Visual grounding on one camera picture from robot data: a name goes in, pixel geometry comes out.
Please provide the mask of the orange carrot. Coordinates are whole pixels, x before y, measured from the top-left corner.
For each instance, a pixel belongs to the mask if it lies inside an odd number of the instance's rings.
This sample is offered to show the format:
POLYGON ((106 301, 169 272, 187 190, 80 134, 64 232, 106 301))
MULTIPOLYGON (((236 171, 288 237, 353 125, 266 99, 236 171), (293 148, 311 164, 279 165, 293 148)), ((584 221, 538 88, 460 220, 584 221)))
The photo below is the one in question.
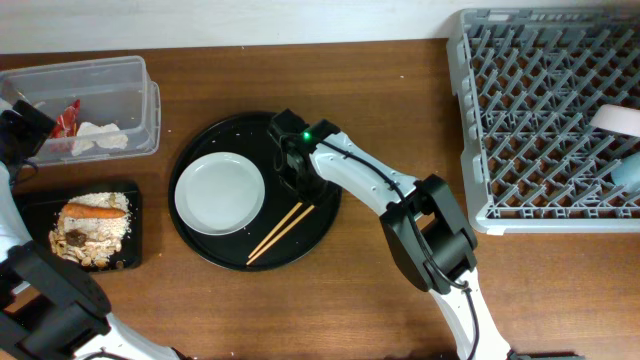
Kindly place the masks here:
POLYGON ((117 219, 125 217, 127 212, 118 208, 94 207, 78 203, 68 203, 61 214, 75 219, 117 219))

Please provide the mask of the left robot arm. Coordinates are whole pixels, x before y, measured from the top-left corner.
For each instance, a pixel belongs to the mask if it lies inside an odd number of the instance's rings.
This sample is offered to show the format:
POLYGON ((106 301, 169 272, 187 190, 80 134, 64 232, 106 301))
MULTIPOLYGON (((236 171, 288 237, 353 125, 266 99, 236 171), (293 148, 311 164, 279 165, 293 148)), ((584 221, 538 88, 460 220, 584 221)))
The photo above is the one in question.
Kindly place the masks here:
POLYGON ((11 189, 55 125, 24 100, 1 104, 2 350, 17 359, 183 359, 121 322, 89 274, 28 232, 11 189))

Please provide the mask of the red snack wrapper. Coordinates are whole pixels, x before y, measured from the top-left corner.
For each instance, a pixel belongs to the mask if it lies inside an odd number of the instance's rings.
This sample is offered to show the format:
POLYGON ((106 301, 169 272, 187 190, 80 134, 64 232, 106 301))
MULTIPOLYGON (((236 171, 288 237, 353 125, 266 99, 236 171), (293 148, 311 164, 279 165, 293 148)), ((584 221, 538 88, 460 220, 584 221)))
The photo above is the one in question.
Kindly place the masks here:
POLYGON ((50 135, 51 139, 74 137, 77 133, 77 117, 80 100, 76 99, 61 115, 56 118, 56 126, 50 135))

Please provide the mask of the brown food lump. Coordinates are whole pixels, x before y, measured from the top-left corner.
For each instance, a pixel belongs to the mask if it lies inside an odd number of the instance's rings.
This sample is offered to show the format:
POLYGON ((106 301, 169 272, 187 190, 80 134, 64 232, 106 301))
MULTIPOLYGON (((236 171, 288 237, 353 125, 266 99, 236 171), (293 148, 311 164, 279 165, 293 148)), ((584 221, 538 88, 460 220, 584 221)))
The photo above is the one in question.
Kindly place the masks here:
POLYGON ((87 241, 87 235, 77 229, 66 232, 65 241, 69 246, 81 248, 87 241))

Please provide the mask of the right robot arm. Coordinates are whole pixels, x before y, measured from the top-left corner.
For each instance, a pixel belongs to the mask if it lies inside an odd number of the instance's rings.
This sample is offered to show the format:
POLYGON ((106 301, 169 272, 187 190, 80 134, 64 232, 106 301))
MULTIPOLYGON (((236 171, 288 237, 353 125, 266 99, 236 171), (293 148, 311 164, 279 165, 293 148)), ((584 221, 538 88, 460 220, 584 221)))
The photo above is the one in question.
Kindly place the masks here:
POLYGON ((430 294, 461 359, 523 360, 500 334, 480 290, 478 241, 447 183, 398 172, 369 155, 327 120, 314 125, 285 111, 268 133, 279 149, 276 169, 304 201, 348 191, 379 217, 396 266, 430 294))

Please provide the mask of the white bowl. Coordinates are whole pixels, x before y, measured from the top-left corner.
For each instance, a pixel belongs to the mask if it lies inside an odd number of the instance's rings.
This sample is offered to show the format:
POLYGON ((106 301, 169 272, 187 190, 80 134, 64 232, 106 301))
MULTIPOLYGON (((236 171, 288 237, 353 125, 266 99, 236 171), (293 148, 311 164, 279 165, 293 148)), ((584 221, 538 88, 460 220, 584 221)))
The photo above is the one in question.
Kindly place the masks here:
POLYGON ((637 109, 617 106, 601 106, 590 121, 592 127, 607 131, 639 137, 640 111, 637 109))

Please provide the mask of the grey-white plate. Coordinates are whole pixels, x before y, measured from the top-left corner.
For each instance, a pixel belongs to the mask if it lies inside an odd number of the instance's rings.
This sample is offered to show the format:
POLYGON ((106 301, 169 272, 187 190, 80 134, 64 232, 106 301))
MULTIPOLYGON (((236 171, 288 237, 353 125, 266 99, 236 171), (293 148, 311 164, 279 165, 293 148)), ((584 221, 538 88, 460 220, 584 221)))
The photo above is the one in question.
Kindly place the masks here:
POLYGON ((179 175, 174 203, 192 230, 210 236, 234 233, 263 207, 266 185, 258 167, 232 152, 215 152, 190 163, 179 175))

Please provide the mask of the light blue cup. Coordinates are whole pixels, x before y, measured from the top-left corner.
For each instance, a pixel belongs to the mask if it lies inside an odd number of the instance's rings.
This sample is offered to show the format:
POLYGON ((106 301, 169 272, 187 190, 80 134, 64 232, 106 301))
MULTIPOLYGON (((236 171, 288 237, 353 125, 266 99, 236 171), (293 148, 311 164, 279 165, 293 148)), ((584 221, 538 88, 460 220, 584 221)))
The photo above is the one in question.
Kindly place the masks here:
POLYGON ((640 153, 637 152, 623 159, 611 173, 612 182, 622 186, 625 192, 639 190, 640 183, 640 153))

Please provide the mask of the wooden chopstick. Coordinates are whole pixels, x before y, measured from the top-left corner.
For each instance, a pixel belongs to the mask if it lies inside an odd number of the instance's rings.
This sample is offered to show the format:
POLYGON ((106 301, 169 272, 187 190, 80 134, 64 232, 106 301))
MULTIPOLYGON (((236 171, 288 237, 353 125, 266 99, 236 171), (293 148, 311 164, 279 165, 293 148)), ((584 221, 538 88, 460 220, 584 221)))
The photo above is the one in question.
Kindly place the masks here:
POLYGON ((257 257, 262 255, 273 243, 279 239, 289 225, 294 222, 293 218, 299 213, 303 203, 298 202, 259 242, 259 244, 248 255, 247 265, 255 261, 257 257))
POLYGON ((246 265, 253 264, 314 210, 314 205, 298 202, 249 253, 246 265))

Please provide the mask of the rice and peanut scraps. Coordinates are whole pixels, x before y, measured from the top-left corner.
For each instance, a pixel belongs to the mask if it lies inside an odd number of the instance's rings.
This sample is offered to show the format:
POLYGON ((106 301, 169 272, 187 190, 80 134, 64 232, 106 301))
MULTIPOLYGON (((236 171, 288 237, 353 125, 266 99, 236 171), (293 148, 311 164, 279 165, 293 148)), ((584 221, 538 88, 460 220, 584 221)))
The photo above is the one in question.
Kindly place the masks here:
POLYGON ((89 193, 73 197, 63 203, 58 212, 57 222, 48 234, 50 248, 54 255, 79 264, 85 270, 106 270, 115 263, 115 256, 123 252, 123 242, 131 231, 129 200, 121 192, 89 193), (118 208, 127 212, 117 219, 75 219, 61 214, 68 203, 78 203, 94 207, 118 208), (83 247, 69 246, 65 233, 77 229, 87 235, 83 247))

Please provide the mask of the white tissue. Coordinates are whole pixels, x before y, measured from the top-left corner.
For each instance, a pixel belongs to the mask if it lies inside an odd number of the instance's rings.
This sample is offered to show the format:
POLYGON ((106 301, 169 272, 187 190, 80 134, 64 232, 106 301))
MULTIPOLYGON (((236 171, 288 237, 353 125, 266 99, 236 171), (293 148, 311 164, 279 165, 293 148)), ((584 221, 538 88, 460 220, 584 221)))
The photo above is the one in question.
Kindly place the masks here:
POLYGON ((76 132, 76 140, 73 142, 71 154, 79 156, 95 146, 101 149, 123 150, 127 147, 128 141, 128 136, 122 133, 115 123, 99 126, 91 122, 84 122, 76 132))

